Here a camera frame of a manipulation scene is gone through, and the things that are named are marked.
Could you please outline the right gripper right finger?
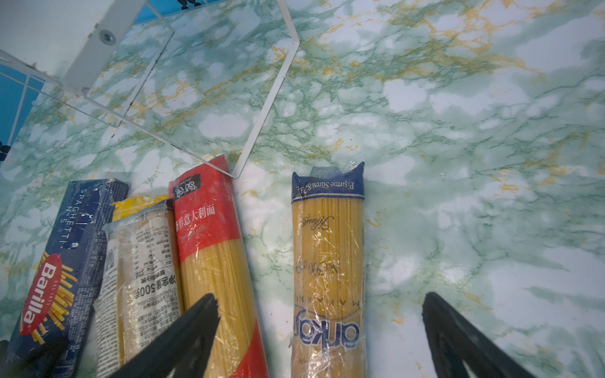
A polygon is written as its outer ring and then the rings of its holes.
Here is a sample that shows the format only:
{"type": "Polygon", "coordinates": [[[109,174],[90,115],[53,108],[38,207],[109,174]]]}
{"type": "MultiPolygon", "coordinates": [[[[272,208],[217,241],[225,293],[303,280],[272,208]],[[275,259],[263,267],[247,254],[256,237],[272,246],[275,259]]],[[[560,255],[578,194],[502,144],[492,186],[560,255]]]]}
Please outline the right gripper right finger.
{"type": "Polygon", "coordinates": [[[437,376],[532,376],[436,292],[426,294],[422,317],[437,376]]]}

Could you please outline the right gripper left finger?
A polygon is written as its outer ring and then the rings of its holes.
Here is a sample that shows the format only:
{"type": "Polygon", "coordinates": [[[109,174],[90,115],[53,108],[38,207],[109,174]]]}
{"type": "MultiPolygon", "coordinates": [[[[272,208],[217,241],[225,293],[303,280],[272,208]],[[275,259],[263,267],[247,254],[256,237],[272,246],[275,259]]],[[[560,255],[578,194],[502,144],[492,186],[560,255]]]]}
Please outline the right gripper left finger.
{"type": "Polygon", "coordinates": [[[203,377],[220,323],[218,302],[204,295],[113,377],[203,377]]]}

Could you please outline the clear white-label spaghetti bag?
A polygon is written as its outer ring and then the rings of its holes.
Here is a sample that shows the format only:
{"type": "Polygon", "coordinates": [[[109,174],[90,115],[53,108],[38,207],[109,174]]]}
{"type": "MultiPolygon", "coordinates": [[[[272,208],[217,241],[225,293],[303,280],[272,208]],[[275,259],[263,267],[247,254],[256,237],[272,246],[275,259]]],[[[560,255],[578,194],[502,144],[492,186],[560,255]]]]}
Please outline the clear white-label spaghetti bag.
{"type": "Polygon", "coordinates": [[[95,302],[98,377],[116,373],[184,312],[172,202],[111,221],[103,231],[107,253],[95,302]]]}

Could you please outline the red spaghetti bag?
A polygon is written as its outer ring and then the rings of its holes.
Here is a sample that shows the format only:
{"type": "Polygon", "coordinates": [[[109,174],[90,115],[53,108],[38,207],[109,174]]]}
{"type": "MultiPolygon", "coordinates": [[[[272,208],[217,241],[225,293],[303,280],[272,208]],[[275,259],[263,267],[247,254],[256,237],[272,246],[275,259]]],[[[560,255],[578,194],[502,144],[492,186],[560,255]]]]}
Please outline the red spaghetti bag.
{"type": "Polygon", "coordinates": [[[169,186],[184,303],[217,299],[220,318],[207,377],[267,377],[258,311],[228,163],[218,156],[169,186]]]}

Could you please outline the blue Barilla spaghetti box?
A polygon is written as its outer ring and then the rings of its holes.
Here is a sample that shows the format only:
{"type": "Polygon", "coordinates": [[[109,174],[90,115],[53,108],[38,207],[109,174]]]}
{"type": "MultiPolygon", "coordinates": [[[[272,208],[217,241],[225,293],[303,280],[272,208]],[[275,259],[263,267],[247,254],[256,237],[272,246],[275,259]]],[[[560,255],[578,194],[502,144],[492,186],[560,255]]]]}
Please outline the blue Barilla spaghetti box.
{"type": "Polygon", "coordinates": [[[129,185],[117,179],[69,183],[17,325],[3,377],[72,377],[91,327],[107,255],[104,227],[129,185]]]}

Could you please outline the yellow Pastatime spaghetti bag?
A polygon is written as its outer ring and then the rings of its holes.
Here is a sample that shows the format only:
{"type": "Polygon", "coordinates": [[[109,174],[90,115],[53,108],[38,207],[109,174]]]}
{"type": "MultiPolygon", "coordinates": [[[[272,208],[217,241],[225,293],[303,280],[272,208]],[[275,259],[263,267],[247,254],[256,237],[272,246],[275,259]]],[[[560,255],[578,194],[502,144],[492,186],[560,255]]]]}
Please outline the yellow Pastatime spaghetti bag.
{"type": "Polygon", "coordinates": [[[168,198],[168,195],[140,195],[137,197],[127,198],[123,201],[116,202],[113,204],[114,211],[112,222],[122,220],[126,217],[130,217],[146,208],[154,206],[162,201],[165,201],[168,198]]]}

